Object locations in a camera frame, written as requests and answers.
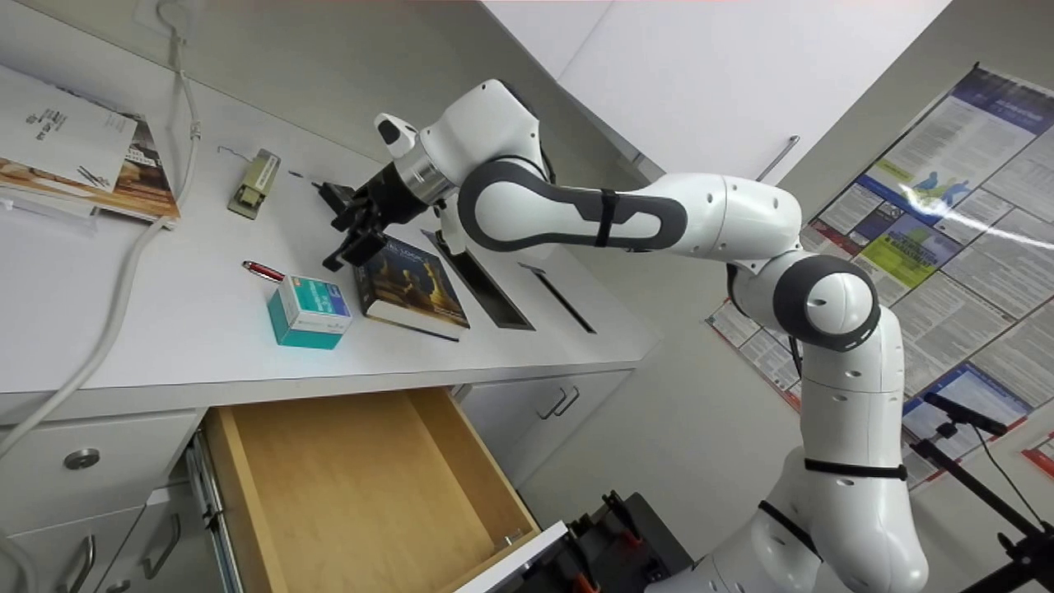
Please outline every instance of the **power outlet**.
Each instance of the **power outlet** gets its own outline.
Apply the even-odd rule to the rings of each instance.
[[[190,46],[198,35],[206,0],[139,0],[134,19],[150,31],[168,35],[168,26],[160,19],[160,9],[180,34],[180,40]]]

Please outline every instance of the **small box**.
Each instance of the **small box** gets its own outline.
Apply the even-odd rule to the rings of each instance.
[[[287,276],[266,300],[275,340],[299,349],[335,349],[353,325],[348,300],[335,284]]]

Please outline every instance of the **black stand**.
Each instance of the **black stand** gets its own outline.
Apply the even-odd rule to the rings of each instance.
[[[925,397],[930,407],[944,408],[950,423],[939,429],[944,440],[955,436],[959,423],[978,426],[982,432],[1006,436],[1009,429],[990,415],[962,408],[937,393]],[[1054,527],[1048,521],[1030,524],[1009,502],[1001,502],[991,487],[984,487],[976,476],[968,476],[955,458],[937,449],[930,440],[912,446],[925,463],[950,471],[959,486],[964,486],[976,499],[982,499],[994,513],[1016,524],[1026,537],[1012,543],[998,534],[998,543],[1009,550],[1012,563],[973,582],[968,593],[1009,593],[1037,581],[1054,590]]]

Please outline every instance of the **white cabinet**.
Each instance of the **white cabinet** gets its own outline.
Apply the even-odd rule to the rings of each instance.
[[[486,0],[507,34],[553,75],[565,75],[615,0]]]
[[[0,463],[0,527],[21,534],[142,508],[165,486],[198,418],[198,413],[177,413],[29,432]]]
[[[462,389],[462,413],[513,486],[523,486],[631,371],[489,384]]]
[[[492,0],[543,65],[572,5]],[[950,0],[614,0],[549,72],[665,170],[779,180],[885,72]]]
[[[28,530],[9,541],[32,561],[43,593],[89,593],[100,588],[134,519],[139,508]],[[0,553],[0,590],[28,590],[21,566],[6,553]]]
[[[100,593],[221,593],[190,486],[153,490]]]

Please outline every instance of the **open drawer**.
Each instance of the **open drawer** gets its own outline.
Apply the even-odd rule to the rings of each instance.
[[[217,408],[207,455],[247,593],[457,590],[538,534],[446,389]]]

